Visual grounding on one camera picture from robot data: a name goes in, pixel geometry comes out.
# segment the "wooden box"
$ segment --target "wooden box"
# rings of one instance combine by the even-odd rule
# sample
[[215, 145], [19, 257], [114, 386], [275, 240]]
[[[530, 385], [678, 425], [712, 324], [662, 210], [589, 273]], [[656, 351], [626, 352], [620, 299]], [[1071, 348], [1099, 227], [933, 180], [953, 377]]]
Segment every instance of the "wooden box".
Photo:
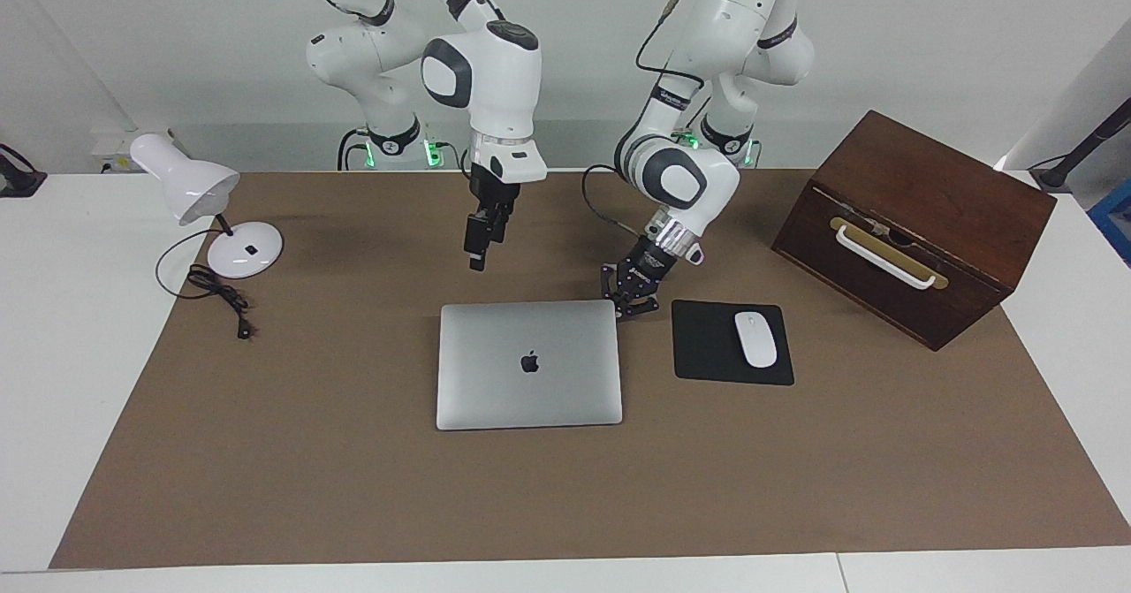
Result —
[[869, 112], [774, 250], [936, 351], [1012, 294], [1054, 204]]

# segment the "blue object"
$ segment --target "blue object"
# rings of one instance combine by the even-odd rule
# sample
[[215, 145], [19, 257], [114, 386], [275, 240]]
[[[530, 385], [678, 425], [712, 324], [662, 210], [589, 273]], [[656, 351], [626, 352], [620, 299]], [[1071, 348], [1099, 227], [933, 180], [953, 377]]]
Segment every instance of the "blue object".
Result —
[[1123, 182], [1114, 191], [1091, 207], [1088, 217], [1099, 227], [1099, 232], [1131, 266], [1131, 180]]

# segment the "white wall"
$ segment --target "white wall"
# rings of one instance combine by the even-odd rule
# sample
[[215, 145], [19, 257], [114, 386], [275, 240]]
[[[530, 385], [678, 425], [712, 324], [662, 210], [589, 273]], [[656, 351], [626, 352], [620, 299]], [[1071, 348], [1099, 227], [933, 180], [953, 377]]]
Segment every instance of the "white wall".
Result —
[[[343, 22], [322, 0], [38, 1], [135, 121], [174, 127], [195, 155], [243, 170], [329, 169], [336, 132], [360, 119], [351, 97], [307, 70], [307, 40]], [[398, 1], [435, 32], [454, 29], [441, 5]], [[549, 161], [608, 158], [650, 86], [631, 60], [666, 0], [499, 1], [544, 44], [537, 120]], [[770, 166], [817, 165], [869, 109], [992, 163], [1131, 16], [1131, 0], [805, 1], [817, 68], [796, 88], [765, 91], [757, 135]], [[97, 101], [2, 0], [0, 10], [0, 135], [49, 170], [87, 169]], [[668, 22], [649, 60], [663, 61], [679, 26], [680, 16]], [[461, 141], [463, 114], [423, 91], [418, 104]]]

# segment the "table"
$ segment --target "table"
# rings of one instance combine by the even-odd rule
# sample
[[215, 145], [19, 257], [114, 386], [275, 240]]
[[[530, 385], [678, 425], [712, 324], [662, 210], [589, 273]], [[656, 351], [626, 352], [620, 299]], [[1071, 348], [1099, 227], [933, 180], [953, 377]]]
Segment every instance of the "table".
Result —
[[[173, 299], [152, 263], [178, 227], [145, 175], [52, 177], [0, 207], [0, 570], [45, 568]], [[183, 270], [198, 243], [169, 260]], [[27, 298], [20, 293], [31, 291]], [[1131, 272], [1070, 197], [1005, 310], [1120, 508], [1131, 510]], [[83, 375], [76, 375], [83, 370]], [[6, 591], [1123, 591], [1131, 549], [466, 565], [227, 567], [0, 576]]]

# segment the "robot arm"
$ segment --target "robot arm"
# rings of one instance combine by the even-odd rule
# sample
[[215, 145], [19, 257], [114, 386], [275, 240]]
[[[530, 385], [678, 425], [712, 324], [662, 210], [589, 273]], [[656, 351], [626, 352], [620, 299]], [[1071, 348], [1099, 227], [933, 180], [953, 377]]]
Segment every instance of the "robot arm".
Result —
[[[811, 67], [812, 44], [796, 29], [795, 18], [796, 0], [694, 1], [665, 67], [675, 75], [661, 75], [615, 153], [621, 177], [661, 205], [629, 256], [603, 267], [603, 292], [620, 317], [658, 309], [654, 295], [679, 258], [703, 261], [699, 239], [739, 184], [732, 161], [758, 111], [754, 80], [788, 85]], [[701, 124], [710, 144], [688, 148], [673, 140], [673, 132], [707, 79], [718, 98]], [[708, 127], [715, 135], [708, 135]]]
[[492, 0], [441, 0], [465, 32], [432, 41], [391, 0], [377, 14], [368, 1], [334, 0], [359, 18], [340, 33], [316, 37], [308, 60], [320, 78], [357, 98], [370, 137], [387, 155], [411, 144], [420, 122], [405, 105], [404, 88], [382, 76], [386, 70], [421, 58], [429, 95], [469, 113], [470, 190], [480, 206], [468, 216], [464, 248], [472, 268], [483, 270], [487, 247], [504, 238], [520, 184], [546, 175], [533, 139], [542, 83], [538, 40], [507, 22]]

